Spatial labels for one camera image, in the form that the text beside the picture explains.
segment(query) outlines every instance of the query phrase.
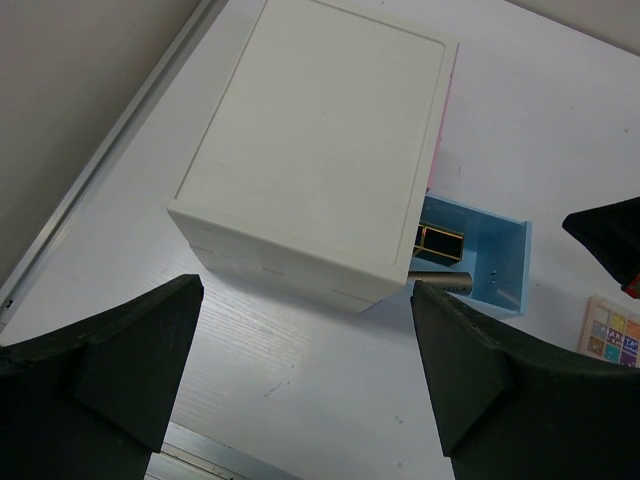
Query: white lid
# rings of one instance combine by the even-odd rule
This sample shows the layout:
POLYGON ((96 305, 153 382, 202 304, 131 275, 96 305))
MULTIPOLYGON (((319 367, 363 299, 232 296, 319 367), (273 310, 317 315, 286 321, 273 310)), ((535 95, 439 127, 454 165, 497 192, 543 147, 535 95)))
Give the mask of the white lid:
POLYGON ((267 0, 176 200, 406 275, 457 44, 366 15, 267 0))

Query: color palette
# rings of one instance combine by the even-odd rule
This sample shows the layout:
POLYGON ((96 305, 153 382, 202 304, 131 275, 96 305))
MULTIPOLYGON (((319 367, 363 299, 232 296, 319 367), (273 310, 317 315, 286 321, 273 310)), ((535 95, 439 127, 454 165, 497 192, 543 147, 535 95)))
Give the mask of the color palette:
POLYGON ((640 315, 602 297, 591 297, 578 351, 627 367, 640 367, 640 315))

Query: white table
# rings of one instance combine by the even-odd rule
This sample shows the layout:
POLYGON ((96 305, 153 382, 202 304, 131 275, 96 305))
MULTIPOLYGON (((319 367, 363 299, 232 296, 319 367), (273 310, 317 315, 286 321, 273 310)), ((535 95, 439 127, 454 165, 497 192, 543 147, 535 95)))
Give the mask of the white table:
MULTIPOLYGON (((640 58, 503 0, 357 3, 461 41, 433 191, 533 221, 530 308, 511 323, 573 349, 590 295, 638 310, 561 223, 640 191, 640 58)), ((165 211, 260 6, 230 1, 95 180, 0 341, 196 272, 206 295, 175 422, 304 478, 453 478, 407 290, 354 317, 218 278, 165 211)))

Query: blue container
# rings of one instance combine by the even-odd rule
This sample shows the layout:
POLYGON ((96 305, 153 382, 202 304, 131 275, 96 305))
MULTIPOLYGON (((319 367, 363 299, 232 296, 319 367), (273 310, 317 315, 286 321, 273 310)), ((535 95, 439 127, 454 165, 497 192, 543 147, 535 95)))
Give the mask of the blue container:
POLYGON ((498 319, 523 315, 529 292, 531 222, 517 222, 428 194, 422 223, 464 234, 462 260, 445 267, 412 258, 411 270, 469 272, 473 291, 457 298, 498 319))

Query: colorful square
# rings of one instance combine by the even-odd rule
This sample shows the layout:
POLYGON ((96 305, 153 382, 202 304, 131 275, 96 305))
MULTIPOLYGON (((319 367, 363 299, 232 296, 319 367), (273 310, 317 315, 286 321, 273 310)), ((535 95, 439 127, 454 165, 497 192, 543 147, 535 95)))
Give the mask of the colorful square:
POLYGON ((636 357, 627 352, 622 352, 620 355, 620 365, 625 365, 627 367, 635 367, 636 366, 636 357))
POLYGON ((601 357, 602 352, 604 352, 604 342, 599 338, 591 337, 589 338, 589 345, 587 345, 587 350, 601 357))
POLYGON ((613 345, 607 345, 604 347, 604 358, 610 362, 618 363, 618 360, 620 359, 620 349, 613 345))
POLYGON ((609 310, 602 307, 596 307, 593 318, 595 318, 596 321, 602 323, 603 325, 609 325, 609 310))
POLYGON ((627 319, 614 313, 609 319, 609 326, 624 332, 624 328, 627 326, 627 319))
POLYGON ((616 347, 621 347, 622 334, 619 331, 609 327, 609 331, 607 332, 607 343, 610 343, 611 345, 615 345, 616 347))
POLYGON ((591 335, 600 340, 607 339, 607 326, 601 324, 600 322, 593 322, 593 326, 591 327, 591 335))
POLYGON ((640 339, 640 325, 629 320, 627 323, 627 335, 633 338, 640 339))
POLYGON ((637 354, 638 353, 638 340, 635 338, 631 338, 628 335, 624 336, 624 344, 622 345, 622 349, 627 352, 637 354))

